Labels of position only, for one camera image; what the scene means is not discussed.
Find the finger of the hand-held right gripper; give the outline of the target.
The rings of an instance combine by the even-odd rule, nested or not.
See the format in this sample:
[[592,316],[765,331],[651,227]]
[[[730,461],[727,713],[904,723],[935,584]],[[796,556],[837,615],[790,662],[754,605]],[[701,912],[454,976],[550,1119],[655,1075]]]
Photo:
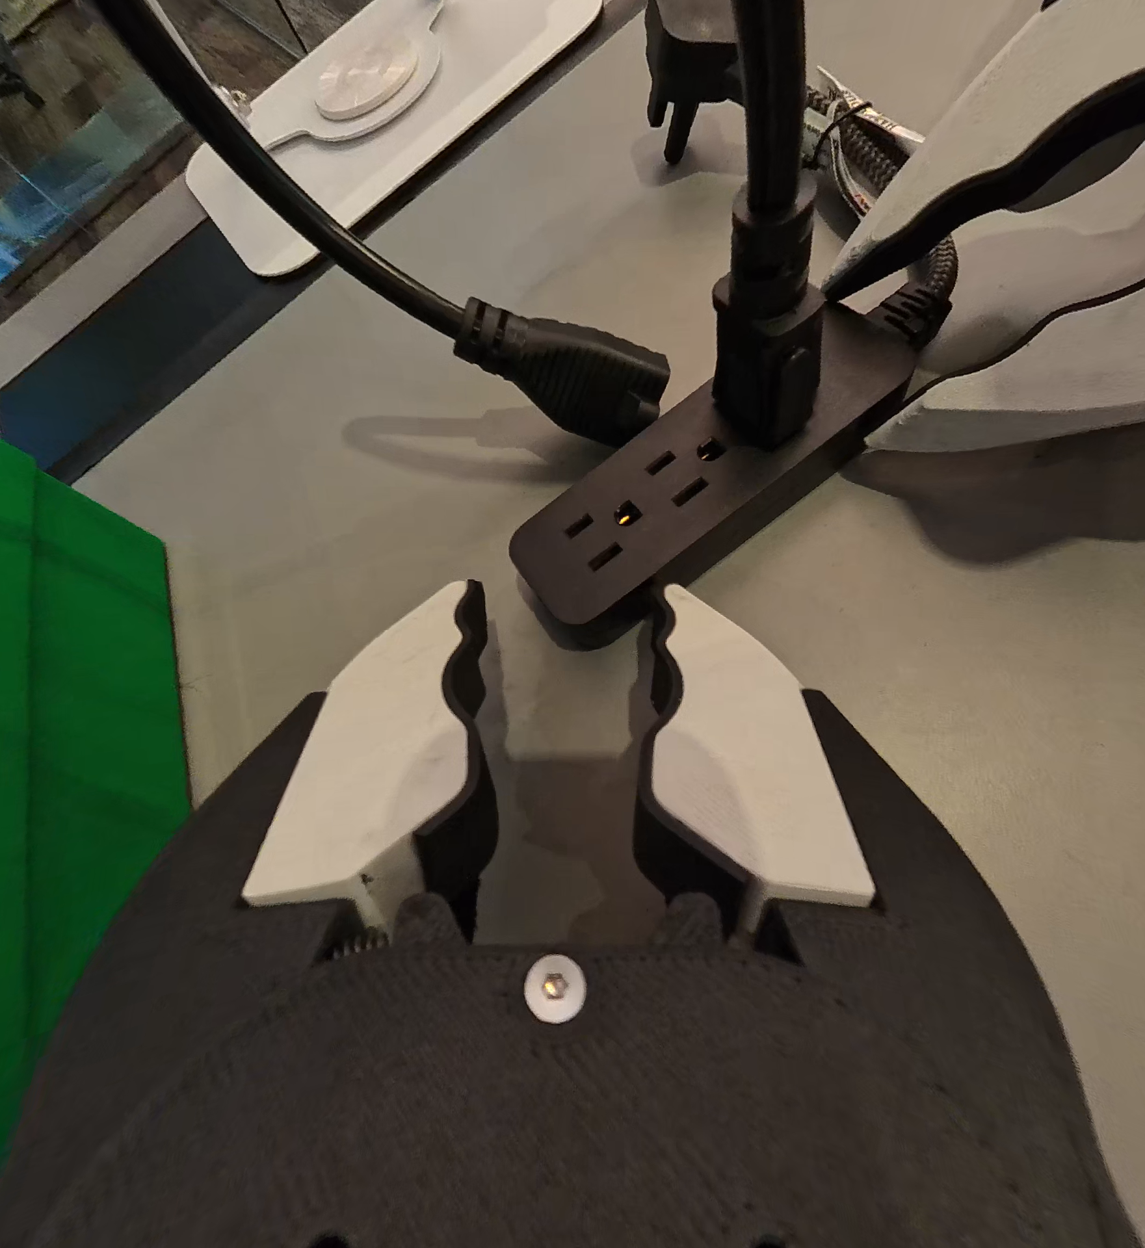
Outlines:
[[955,234],[954,309],[867,440],[954,453],[1145,422],[1145,148],[1103,181]]
[[1124,135],[1145,144],[1145,1],[1053,2],[972,81],[855,227],[825,282],[845,299],[962,227],[1077,194]]

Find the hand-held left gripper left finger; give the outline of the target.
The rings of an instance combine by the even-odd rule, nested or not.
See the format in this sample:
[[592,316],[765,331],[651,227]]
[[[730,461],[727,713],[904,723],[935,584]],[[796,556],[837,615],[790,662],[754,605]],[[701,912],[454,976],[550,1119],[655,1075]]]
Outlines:
[[253,907],[349,900],[399,910],[421,893],[475,910],[497,845],[478,716],[487,599],[445,584],[331,681],[253,860]]

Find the green plastic bin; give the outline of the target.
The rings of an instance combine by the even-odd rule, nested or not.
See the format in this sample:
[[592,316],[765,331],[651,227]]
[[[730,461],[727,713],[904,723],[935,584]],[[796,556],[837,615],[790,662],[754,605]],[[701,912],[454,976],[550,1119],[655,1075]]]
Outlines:
[[189,809],[164,544],[0,440],[0,1166],[67,999]]

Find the black power strip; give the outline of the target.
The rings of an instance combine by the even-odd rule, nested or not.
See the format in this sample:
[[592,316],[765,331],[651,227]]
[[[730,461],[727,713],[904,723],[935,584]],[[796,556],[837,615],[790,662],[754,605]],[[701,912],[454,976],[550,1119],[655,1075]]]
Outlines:
[[705,383],[524,522],[509,557],[550,625],[605,643],[653,586],[689,584],[837,474],[907,397],[917,293],[828,309],[813,411],[777,449],[733,430]]

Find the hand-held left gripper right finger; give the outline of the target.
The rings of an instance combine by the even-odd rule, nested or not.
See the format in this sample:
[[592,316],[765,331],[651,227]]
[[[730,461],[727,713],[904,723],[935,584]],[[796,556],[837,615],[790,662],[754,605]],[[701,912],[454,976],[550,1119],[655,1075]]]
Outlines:
[[639,864],[668,896],[869,907],[859,840],[799,678],[680,584],[655,595]]

